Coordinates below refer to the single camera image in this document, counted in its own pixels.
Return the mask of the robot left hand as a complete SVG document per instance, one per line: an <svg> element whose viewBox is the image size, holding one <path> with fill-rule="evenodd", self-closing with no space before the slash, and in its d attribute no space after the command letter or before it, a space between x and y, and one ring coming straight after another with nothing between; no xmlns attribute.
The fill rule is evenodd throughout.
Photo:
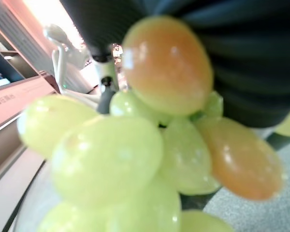
<svg viewBox="0 0 290 232"><path fill-rule="evenodd" d="M137 21L172 16L205 46L226 117L269 128L290 113L290 0L64 0L95 56Z"/></svg>

